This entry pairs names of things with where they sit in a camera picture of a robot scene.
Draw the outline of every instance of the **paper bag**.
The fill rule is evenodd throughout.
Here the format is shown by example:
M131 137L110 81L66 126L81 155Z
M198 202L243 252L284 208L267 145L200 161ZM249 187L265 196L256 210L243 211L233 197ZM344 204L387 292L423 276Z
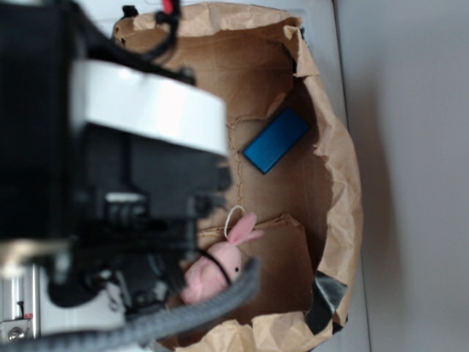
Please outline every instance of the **paper bag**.
M182 9L178 46L164 65L192 67L197 86L227 104L234 182L226 207L242 205L258 214L266 236L262 245L243 250L264 257L267 274L261 298L234 312L237 320L177 351L308 351L347 320L363 223L358 163L300 23L284 11L241 4ZM114 28L120 45L140 53L165 35L152 14L123 19ZM242 151L287 106L311 129L263 175ZM218 210L200 222L201 245L222 240L226 215ZM289 239L296 245L285 246ZM279 253L291 262L276 267L272 258ZM275 289L281 292L269 294Z

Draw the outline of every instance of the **blue block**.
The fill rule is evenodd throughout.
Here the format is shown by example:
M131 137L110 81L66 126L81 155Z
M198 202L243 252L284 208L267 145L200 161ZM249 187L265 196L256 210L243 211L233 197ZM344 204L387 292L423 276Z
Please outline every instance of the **blue block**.
M248 158L264 175L309 130L309 125L291 108L286 108L244 150Z

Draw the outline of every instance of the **gray surface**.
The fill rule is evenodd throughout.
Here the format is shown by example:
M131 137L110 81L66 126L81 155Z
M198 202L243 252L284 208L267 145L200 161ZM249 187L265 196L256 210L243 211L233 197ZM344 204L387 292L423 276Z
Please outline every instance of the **gray surface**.
M467 351L469 1L336 6L372 351Z

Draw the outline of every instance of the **pink plush toy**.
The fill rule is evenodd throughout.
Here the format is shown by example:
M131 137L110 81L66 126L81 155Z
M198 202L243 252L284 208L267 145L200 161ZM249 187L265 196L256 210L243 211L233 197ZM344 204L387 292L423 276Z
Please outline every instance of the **pink plush toy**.
M237 245L264 235L263 230L253 231L256 220L256 214L245 214L228 235L226 235L225 227L227 242L216 243L208 249L208 252L220 262L232 281L238 277L241 271L241 252ZM212 298L228 285L220 268L206 257L201 257L189 268L185 273L185 281L188 286L183 290L181 299L186 304L194 304Z

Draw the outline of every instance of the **red wire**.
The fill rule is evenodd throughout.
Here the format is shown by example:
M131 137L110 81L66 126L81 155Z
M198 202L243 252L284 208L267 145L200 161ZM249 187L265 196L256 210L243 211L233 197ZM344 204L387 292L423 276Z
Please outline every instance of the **red wire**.
M170 15L174 11L174 5L172 0L163 0L164 12L167 15Z

